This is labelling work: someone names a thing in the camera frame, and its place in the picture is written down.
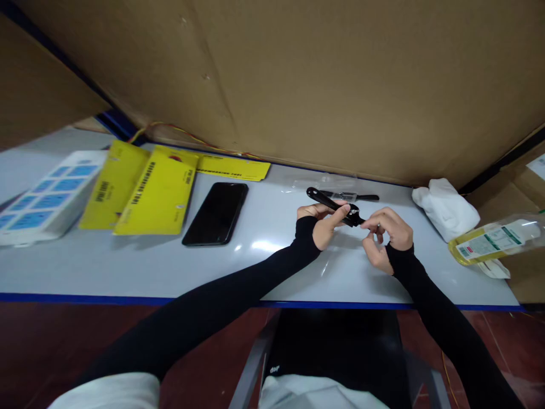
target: wire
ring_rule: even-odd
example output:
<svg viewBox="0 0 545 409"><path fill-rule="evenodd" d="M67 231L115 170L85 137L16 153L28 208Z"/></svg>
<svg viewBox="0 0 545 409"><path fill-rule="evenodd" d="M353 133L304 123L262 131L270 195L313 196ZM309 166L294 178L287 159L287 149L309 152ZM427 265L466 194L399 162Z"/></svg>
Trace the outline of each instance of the wire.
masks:
<svg viewBox="0 0 545 409"><path fill-rule="evenodd" d="M239 156L245 155L245 156L248 156L248 157L251 157L251 158L254 158L254 159L262 160L259 156L253 155L253 154L251 154L251 153L249 153L249 152L229 151L229 150L227 150L227 149L223 149L223 148L217 147L217 146L215 146L215 145L211 145L211 144L209 144L209 143L203 141L202 139L197 138L197 137L196 137L195 135L193 135L192 133L189 133L189 132L187 132L186 130L183 130L183 129L181 129L180 127L177 127L176 125L169 124L169 123L166 123L166 122L161 122L161 121L154 121L154 122L151 122L151 123L149 123L147 126L145 126L144 128L139 129L139 130L134 134L134 136L133 136L132 138L130 138L130 139L127 141L127 143L130 143L130 144L134 143L134 141L135 141L136 139L138 139L138 137L139 137L140 135L142 135L144 132L149 131L151 128L153 128L153 127L155 127L155 126L157 126L157 125L168 126L168 127L172 128L172 129L175 129L175 130L177 130L177 131L183 132L183 133L185 133L187 136L189 136L190 138L192 138L193 140L196 140L198 143L201 143L201 144L203 144L204 146L209 147L209 148L211 148L211 149L214 149L214 150L216 150L216 151L220 151L220 152L224 152L224 153L230 153L230 154L232 154L232 155L239 155Z"/></svg>
<svg viewBox="0 0 545 409"><path fill-rule="evenodd" d="M536 317L534 317L533 315L527 314L527 313L525 313L525 312L521 312L521 314L522 314L522 315L526 315L526 316L529 316L530 318L533 318L533 319L535 319L535 320L536 320L537 322L539 322L539 323L542 323L542 324L544 324L544 325L545 325L545 322L541 321L540 319L537 319L537 318L536 318Z"/></svg>
<svg viewBox="0 0 545 409"><path fill-rule="evenodd" d="M447 364L445 364L445 353L443 351L441 351L441 357L443 358L443 368L445 369L445 375L447 375L448 388L450 389L450 393L452 395L452 398L454 399L454 403L456 403L456 407L460 409L460 406L458 405L458 401L456 400L456 396L454 396L452 385L450 384L450 377L448 376Z"/></svg>

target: smartphone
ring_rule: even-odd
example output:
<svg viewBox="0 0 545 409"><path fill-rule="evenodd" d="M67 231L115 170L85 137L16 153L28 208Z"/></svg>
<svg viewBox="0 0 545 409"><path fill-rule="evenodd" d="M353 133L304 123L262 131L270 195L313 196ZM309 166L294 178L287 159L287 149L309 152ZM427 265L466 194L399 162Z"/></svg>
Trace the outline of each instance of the smartphone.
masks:
<svg viewBox="0 0 545 409"><path fill-rule="evenodd" d="M245 183L214 183L182 244L193 247L229 243L247 193Z"/></svg>

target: black arm sleeve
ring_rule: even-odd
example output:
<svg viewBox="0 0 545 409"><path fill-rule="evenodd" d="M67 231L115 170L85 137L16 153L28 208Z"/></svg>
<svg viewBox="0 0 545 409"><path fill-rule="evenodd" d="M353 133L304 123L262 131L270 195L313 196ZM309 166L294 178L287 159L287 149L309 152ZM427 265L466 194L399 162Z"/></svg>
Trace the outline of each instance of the black arm sleeve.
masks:
<svg viewBox="0 0 545 409"><path fill-rule="evenodd" d="M426 329L450 358L472 408L523 408L482 339L458 308L426 274L414 246L386 252L396 277L413 299Z"/></svg>
<svg viewBox="0 0 545 409"><path fill-rule="evenodd" d="M317 219L297 221L295 240L266 260L218 278L178 297L115 341L75 386L127 372L146 372L160 381L170 367L318 257L312 239Z"/></svg>

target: table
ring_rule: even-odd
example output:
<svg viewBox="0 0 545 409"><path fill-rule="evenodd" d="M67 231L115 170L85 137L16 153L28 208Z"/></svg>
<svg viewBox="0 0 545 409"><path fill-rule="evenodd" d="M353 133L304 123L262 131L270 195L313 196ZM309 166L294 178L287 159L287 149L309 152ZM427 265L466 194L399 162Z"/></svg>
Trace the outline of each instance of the table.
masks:
<svg viewBox="0 0 545 409"><path fill-rule="evenodd" d="M67 140L69 146L61 149L61 142ZM23 180L3 179L2 192L18 194L72 150L99 149L109 141L107 135L65 130L62 135L52 134L2 152L3 175L8 165L26 175ZM0 248L0 300L164 304L289 245L295 232L296 209L312 201L304 190L284 191L289 190L286 188L291 180L321 175L272 165L264 181L246 182L249 192L233 238L222 247L186 248L181 244L212 184L227 180L198 174L182 235L112 236L109 231L73 227L58 240L28 248ZM384 206L398 212L414 230L416 256L455 304L463 309L521 309L504 280L491 279L477 268L463 267L454 260L426 215L413 203L410 188L368 180L357 180L357 184L359 193L380 196L378 203L357 203L362 216ZM268 293L262 304L410 308L410 297L399 282L370 265L361 247L363 237L360 228L339 228L330 247L315 262Z"/></svg>

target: yellow liquid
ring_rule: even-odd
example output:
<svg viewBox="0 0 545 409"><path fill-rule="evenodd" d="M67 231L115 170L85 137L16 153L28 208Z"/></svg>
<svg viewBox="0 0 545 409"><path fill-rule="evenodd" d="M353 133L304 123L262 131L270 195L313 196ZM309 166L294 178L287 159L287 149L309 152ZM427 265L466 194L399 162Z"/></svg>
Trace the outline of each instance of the yellow liquid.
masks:
<svg viewBox="0 0 545 409"><path fill-rule="evenodd" d="M503 251L498 251L495 253L486 254L485 256L475 257L470 260L466 260L464 256L460 254L456 246L459 244L465 243L466 241L470 241L471 239L474 239L476 237L482 236L483 234L485 234L485 231L483 228L480 228L477 230L470 231L469 233L461 235L460 237L457 237L456 239L448 242L448 249L450 250L450 253L452 254L452 256L456 259L458 263L462 265L472 265L472 264L477 264L478 262L493 260L495 258L500 258L500 257L504 257L508 255Z"/></svg>

